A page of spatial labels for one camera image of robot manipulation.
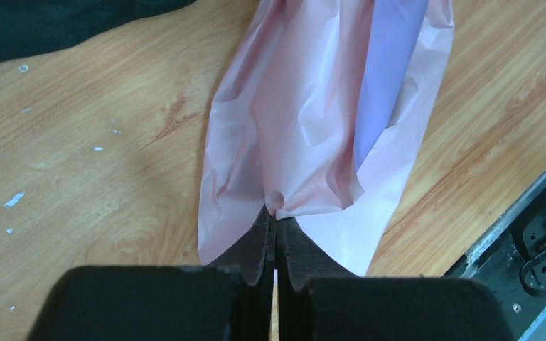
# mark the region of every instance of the wood grain surface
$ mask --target wood grain surface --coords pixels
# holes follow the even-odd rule
[[[74,266],[198,263],[209,101],[256,5],[199,0],[0,64],[0,340],[23,339]],[[372,276],[442,275],[546,169],[546,1],[454,7],[451,61]]]

